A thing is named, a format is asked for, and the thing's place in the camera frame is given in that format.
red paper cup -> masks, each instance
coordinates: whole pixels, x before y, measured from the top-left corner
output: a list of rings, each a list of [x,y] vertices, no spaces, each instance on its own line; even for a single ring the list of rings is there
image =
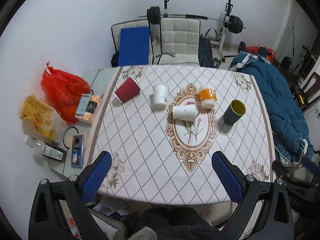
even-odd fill
[[[138,84],[131,77],[127,78],[126,81],[116,90],[116,97],[122,102],[125,103],[131,98],[134,98],[140,93],[140,88]]]

black bag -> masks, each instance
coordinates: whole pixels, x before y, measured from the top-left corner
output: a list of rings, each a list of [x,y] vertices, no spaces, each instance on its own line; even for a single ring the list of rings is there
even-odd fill
[[[119,51],[113,54],[112,59],[111,59],[111,66],[112,67],[117,67],[119,62]]]

overturned cup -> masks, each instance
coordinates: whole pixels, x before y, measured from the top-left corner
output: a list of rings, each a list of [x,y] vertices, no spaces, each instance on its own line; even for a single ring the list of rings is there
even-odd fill
[[[195,122],[196,114],[196,105],[174,106],[172,109],[173,119],[182,121]]]
[[[210,85],[200,86],[198,96],[203,109],[212,109],[217,101],[216,92]]]
[[[169,88],[166,85],[158,84],[153,86],[153,103],[156,108],[165,108]]]
[[[115,96],[121,103],[129,101],[140,93],[140,88],[137,82],[129,77],[122,85],[115,91]]]

weight plate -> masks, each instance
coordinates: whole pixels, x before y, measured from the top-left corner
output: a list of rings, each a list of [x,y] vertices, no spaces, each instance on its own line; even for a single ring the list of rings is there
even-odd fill
[[[147,20],[150,22],[150,9],[147,9]]]
[[[230,15],[229,16],[229,25],[228,25],[228,30],[231,33],[236,33],[237,29],[238,29],[238,20],[237,20],[237,16],[234,15]]]
[[[155,8],[153,6],[150,7],[150,23],[155,24]]]
[[[154,7],[154,19],[155,19],[155,24],[160,24],[160,7],[156,6]]]
[[[237,17],[238,18],[238,29],[237,29],[237,33],[240,33],[240,32],[242,32],[242,29],[243,29],[243,22],[242,22],[242,20],[239,18],[239,17]]]

bag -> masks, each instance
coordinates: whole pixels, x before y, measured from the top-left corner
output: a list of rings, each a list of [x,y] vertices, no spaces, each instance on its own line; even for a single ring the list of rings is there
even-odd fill
[[[119,51],[113,54],[112,59],[111,59],[111,66],[112,67],[117,67],[119,62]]]
[[[42,90],[46,93],[48,104],[61,118],[70,124],[76,123],[76,110],[82,94],[90,93],[89,84],[82,78],[53,69],[47,62],[47,68],[42,75]]]

